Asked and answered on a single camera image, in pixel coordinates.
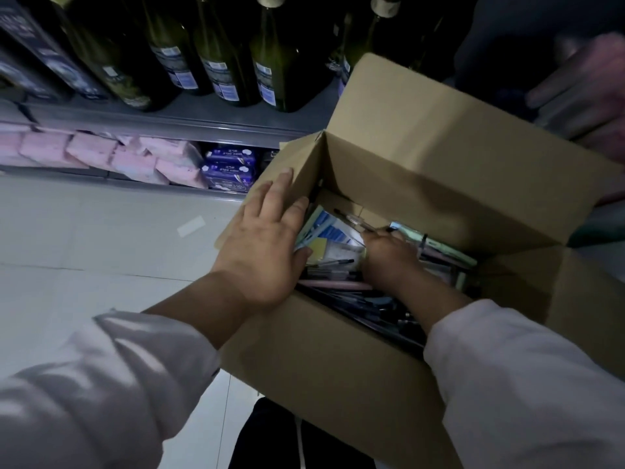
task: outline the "lower shelf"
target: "lower shelf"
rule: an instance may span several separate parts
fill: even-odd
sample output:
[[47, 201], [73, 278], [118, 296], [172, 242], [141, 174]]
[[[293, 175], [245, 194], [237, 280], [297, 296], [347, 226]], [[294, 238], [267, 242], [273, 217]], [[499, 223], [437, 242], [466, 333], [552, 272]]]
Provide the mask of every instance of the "lower shelf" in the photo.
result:
[[181, 194], [199, 194], [212, 197], [221, 201], [242, 202], [246, 194], [244, 192], [216, 191], [214, 189], [196, 189], [179, 184], [148, 184], [127, 178], [123, 174], [110, 173], [102, 169], [90, 167], [89, 169], [65, 169], [53, 167], [18, 167], [0, 165], [0, 171], [11, 176], [29, 176], [36, 178], [101, 182], [118, 188], [142, 189], [147, 191], [166, 191]]

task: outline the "shelf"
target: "shelf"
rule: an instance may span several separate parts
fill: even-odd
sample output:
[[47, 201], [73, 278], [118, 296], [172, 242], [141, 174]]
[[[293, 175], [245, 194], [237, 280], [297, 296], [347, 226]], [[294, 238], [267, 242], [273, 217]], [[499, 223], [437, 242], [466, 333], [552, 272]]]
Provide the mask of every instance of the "shelf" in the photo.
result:
[[179, 192], [182, 194], [197, 194], [222, 201], [242, 202], [246, 194], [244, 192], [216, 191], [214, 189], [197, 189], [178, 184], [148, 184], [131, 180], [119, 173], [109, 173], [102, 169], [90, 167], [89, 169], [65, 169], [53, 167], [18, 167], [4, 166], [0, 164], [0, 171], [10, 176], [27, 176], [30, 178], [47, 178], [59, 180], [72, 180], [79, 182], [97, 182], [118, 188], [142, 189], [144, 191]]
[[28, 101], [31, 116], [44, 127], [126, 135], [223, 142], [278, 148], [323, 130], [338, 101], [337, 80], [297, 112], [277, 112], [264, 102], [233, 107], [214, 93], [194, 97], [181, 93], [158, 112], [143, 113], [121, 102], [98, 104], [75, 95], [66, 104]]

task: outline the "pink pen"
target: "pink pen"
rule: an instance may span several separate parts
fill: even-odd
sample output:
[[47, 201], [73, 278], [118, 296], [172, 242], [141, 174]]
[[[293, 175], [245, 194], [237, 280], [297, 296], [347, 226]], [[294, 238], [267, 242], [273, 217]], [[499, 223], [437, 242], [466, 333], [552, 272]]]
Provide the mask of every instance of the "pink pen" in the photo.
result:
[[370, 291], [373, 290], [371, 284], [362, 281], [330, 281], [327, 279], [301, 279], [298, 284], [309, 286], [310, 288], [330, 288], [332, 290], [348, 291]]

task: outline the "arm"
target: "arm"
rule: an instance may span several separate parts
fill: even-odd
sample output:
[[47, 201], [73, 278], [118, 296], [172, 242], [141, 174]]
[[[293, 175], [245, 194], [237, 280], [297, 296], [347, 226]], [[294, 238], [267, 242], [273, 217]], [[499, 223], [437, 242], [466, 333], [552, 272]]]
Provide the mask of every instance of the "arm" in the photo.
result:
[[403, 240], [366, 242], [365, 278], [402, 299], [428, 333], [424, 357], [466, 469], [622, 466], [621, 381], [517, 311], [472, 303], [424, 275]]
[[141, 314], [96, 316], [48, 362], [0, 381], [9, 468], [153, 469], [219, 367], [216, 349], [293, 290], [308, 200], [283, 213], [285, 171], [241, 208], [211, 272]]

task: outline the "sleeve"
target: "sleeve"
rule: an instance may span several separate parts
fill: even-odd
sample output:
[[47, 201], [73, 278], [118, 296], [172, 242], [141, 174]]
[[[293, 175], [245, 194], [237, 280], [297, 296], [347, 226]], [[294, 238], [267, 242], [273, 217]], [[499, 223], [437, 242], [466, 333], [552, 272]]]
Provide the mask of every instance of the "sleeve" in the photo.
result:
[[2, 466], [154, 469], [218, 368], [187, 324], [96, 316], [48, 363], [0, 381]]
[[424, 357], [465, 469], [622, 467], [625, 384], [517, 311], [476, 301], [434, 325]]

